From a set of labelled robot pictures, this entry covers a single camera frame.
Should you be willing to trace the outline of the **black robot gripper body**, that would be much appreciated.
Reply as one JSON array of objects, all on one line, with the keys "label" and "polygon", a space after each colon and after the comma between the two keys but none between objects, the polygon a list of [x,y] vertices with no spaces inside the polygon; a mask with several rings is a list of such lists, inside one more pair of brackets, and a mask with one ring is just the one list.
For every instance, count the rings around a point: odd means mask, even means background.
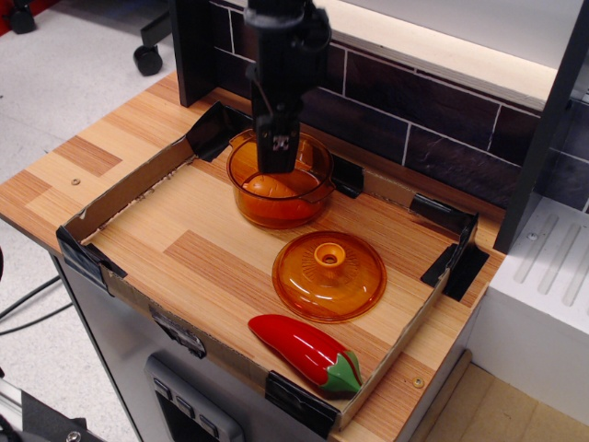
[{"label": "black robot gripper body", "polygon": [[244,20],[258,44],[247,70],[255,127],[291,127],[298,123],[302,96],[327,72],[327,11],[314,4],[248,4]]}]

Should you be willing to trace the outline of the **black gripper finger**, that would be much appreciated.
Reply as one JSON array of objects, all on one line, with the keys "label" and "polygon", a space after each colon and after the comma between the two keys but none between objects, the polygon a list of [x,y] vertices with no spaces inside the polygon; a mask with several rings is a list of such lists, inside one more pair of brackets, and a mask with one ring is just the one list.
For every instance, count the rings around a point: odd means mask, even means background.
[{"label": "black gripper finger", "polygon": [[256,128],[258,168],[262,174],[285,174],[295,168],[299,124],[284,129],[273,125]]}]

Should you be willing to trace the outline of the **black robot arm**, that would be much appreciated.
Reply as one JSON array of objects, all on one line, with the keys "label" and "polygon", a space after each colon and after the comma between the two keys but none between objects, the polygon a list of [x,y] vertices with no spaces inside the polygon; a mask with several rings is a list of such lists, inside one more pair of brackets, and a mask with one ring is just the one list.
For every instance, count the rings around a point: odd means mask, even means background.
[{"label": "black robot arm", "polygon": [[263,174],[290,173],[300,139],[303,96],[327,72],[331,27],[311,1],[249,1],[245,24],[258,49],[248,67],[257,160]]}]

